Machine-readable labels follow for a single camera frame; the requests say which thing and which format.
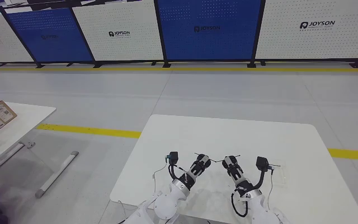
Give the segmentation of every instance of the table leg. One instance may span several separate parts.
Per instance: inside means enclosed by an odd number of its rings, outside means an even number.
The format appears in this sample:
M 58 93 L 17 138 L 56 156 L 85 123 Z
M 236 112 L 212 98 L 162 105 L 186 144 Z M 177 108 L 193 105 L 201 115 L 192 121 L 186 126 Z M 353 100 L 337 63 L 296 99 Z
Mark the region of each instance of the table leg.
M 72 160 L 78 155 L 77 151 L 73 151 L 69 157 L 61 164 L 60 169 L 53 173 L 50 178 L 45 182 L 45 184 L 36 192 L 35 197 L 41 198 L 47 189 L 51 186 L 53 182 L 59 177 L 59 175 L 66 169 L 66 167 L 72 162 Z

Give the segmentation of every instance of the blue pegboard panel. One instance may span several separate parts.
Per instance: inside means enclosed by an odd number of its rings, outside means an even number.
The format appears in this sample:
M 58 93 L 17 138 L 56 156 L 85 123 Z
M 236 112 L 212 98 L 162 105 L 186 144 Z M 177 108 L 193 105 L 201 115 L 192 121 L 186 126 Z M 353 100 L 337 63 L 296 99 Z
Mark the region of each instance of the blue pegboard panel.
M 68 8 L 8 16 L 38 62 L 92 60 Z
M 261 0 L 158 0 L 168 60 L 250 59 Z

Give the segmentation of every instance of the pegboard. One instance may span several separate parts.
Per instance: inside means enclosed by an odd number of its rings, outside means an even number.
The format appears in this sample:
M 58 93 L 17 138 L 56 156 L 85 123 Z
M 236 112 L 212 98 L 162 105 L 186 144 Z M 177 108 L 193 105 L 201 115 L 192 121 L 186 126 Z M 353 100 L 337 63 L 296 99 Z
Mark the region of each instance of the pegboard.
M 261 0 L 158 0 L 167 58 L 250 59 Z
M 358 58 L 357 24 L 357 0 L 266 0 L 256 58 Z
M 31 56 L 0 14 L 0 62 L 33 62 Z
M 95 60 L 163 60 L 154 3 L 112 3 L 73 9 Z
M 92 60 L 68 8 L 9 13 L 8 16 L 38 62 Z

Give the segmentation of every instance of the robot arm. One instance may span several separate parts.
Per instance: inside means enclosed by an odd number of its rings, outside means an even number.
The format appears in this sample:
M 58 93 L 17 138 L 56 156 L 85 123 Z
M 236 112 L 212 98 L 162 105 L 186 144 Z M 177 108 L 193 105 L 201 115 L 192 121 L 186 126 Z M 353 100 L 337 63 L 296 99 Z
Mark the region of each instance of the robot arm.
M 149 217 L 147 209 L 154 203 L 154 212 L 160 219 L 159 223 L 172 224 L 178 218 L 178 200 L 186 200 L 190 194 L 190 189 L 195 184 L 196 178 L 200 176 L 211 164 L 208 156 L 200 154 L 196 161 L 191 165 L 188 172 L 185 172 L 180 178 L 174 173 L 174 166 L 178 161 L 178 153 L 171 152 L 169 156 L 169 173 L 173 178 L 170 183 L 170 193 L 163 194 L 155 192 L 151 199 L 145 201 L 138 209 L 127 219 L 124 224 L 154 224 Z
M 234 193 L 231 195 L 231 203 L 237 215 L 244 218 L 250 209 L 252 224 L 289 224 L 289 221 L 278 209 L 275 208 L 274 211 L 271 211 L 263 207 L 265 196 L 260 191 L 260 187 L 263 183 L 265 172 L 268 170 L 273 172 L 274 170 L 266 158 L 257 158 L 256 166 L 261 171 L 261 175 L 259 182 L 255 186 L 244 176 L 244 172 L 234 156 L 225 157 L 222 164 L 227 170 L 228 175 L 235 182 L 236 188 L 234 192 L 238 192 L 241 201 L 245 201 L 245 213 L 240 214 L 234 205 Z

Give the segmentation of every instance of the gray floor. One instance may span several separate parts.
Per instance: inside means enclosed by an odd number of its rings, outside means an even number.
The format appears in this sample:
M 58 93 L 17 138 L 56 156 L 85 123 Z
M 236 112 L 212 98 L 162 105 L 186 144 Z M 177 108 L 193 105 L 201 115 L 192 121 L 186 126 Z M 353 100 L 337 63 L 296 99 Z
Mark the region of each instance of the gray floor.
M 343 63 L 270 67 L 349 68 Z M 357 86 L 357 72 L 0 71 L 0 99 L 54 106 L 57 111 L 45 121 L 50 124 L 141 131 L 151 114 L 308 123 L 328 148 L 351 150 L 358 149 Z M 33 151 L 39 158 L 22 150 L 0 168 L 0 207 L 11 223 L 116 224 L 130 214 L 110 202 L 109 195 L 136 139 L 45 130 L 33 130 L 29 137 L 36 142 Z M 79 157 L 41 199 L 35 199 L 37 188 L 51 175 L 43 162 L 55 170 L 73 150 Z M 334 161 L 358 200 L 358 160 Z

